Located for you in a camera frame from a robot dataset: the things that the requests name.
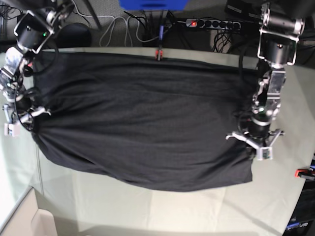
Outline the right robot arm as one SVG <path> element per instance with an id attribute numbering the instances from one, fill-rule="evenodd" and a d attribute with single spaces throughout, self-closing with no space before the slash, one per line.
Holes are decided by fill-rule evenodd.
<path id="1" fill-rule="evenodd" d="M 71 14 L 74 4 L 70 0 L 7 0 L 7 4 L 24 12 L 14 28 L 16 45 L 7 49 L 0 69 L 0 90 L 6 99 L 2 110 L 6 123 L 4 134 L 16 137 L 23 127 L 31 132 L 35 118 L 51 112 L 36 106 L 37 88 L 25 88 L 24 78 L 33 75 L 30 64 L 47 44 L 55 53 L 59 50 L 52 41 Z"/>

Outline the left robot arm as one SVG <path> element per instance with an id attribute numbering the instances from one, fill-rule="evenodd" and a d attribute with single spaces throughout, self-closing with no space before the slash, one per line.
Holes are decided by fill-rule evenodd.
<path id="1" fill-rule="evenodd" d="M 238 129 L 226 135 L 246 143 L 249 154 L 259 161 L 273 158 L 273 144 L 284 135 L 271 124 L 281 108 L 281 90 L 286 81 L 287 65 L 294 65 L 297 46 L 303 34 L 304 16 L 292 16 L 279 1 L 261 5 L 257 49 L 258 79 L 251 104 L 239 115 Z"/>

